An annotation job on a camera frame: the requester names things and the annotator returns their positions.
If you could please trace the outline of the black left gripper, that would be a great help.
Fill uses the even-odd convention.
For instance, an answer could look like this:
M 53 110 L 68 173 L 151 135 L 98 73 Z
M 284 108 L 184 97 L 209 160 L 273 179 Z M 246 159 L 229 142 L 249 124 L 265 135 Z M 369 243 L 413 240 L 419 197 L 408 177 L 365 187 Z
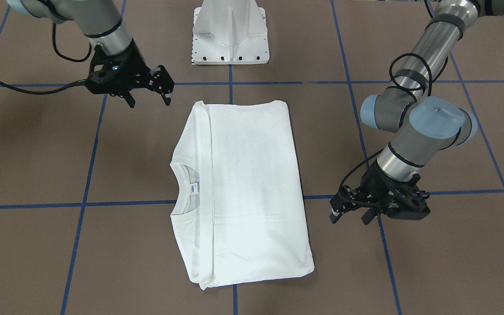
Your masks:
M 426 202 L 430 194 L 418 188 L 419 181 L 417 173 L 407 182 L 396 181 L 378 164 L 372 164 L 357 189 L 343 186 L 332 196 L 329 219 L 335 224 L 344 214 L 366 208 L 361 217 L 364 225 L 381 215 L 399 220 L 422 220 L 431 212 Z

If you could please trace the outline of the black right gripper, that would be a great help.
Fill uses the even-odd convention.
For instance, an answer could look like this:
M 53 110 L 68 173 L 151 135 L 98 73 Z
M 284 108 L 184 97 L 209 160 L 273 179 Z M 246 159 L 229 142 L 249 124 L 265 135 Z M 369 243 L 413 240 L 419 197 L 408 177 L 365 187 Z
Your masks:
M 103 45 L 94 48 L 86 79 L 86 88 L 93 94 L 121 96 L 133 109 L 136 100 L 130 91 L 146 88 L 159 93 L 165 105 L 170 106 L 174 86 L 175 82 L 164 65 L 158 65 L 154 69 L 146 66 L 134 40 L 116 55 L 107 55 Z

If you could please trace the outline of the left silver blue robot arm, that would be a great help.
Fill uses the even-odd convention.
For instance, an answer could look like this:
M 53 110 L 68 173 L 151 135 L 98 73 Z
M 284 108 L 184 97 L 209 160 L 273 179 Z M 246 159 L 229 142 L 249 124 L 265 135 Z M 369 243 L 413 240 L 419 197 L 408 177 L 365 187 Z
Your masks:
M 394 133 L 384 149 L 372 154 L 371 165 L 356 188 L 342 182 L 330 200 L 329 219 L 366 209 L 362 222 L 386 215 L 422 220 L 429 213 L 429 193 L 418 188 L 421 169 L 441 150 L 459 146 L 477 132 L 476 116 L 432 96 L 448 56 L 466 30 L 478 20 L 504 16 L 504 0 L 441 0 L 412 52 L 398 56 L 404 64 L 389 68 L 390 84 L 362 103 L 362 123 Z

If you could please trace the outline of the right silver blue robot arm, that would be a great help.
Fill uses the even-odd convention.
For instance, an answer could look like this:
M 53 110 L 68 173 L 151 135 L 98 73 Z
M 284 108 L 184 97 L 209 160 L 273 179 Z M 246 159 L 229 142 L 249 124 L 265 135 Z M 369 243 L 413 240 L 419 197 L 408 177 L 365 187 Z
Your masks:
M 95 95 L 123 98 L 133 108 L 131 91 L 146 88 L 171 103 L 174 81 L 163 65 L 150 68 L 112 0 L 9 0 L 17 12 L 48 18 L 56 24 L 73 21 L 86 36 L 94 55 L 84 86 Z

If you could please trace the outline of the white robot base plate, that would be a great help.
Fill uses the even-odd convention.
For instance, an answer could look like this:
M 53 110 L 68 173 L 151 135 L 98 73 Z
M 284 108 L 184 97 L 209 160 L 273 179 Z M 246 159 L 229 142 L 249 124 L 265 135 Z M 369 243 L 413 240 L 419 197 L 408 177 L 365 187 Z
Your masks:
M 266 11 L 255 0 L 205 0 L 193 12 L 191 57 L 194 65 L 268 63 Z

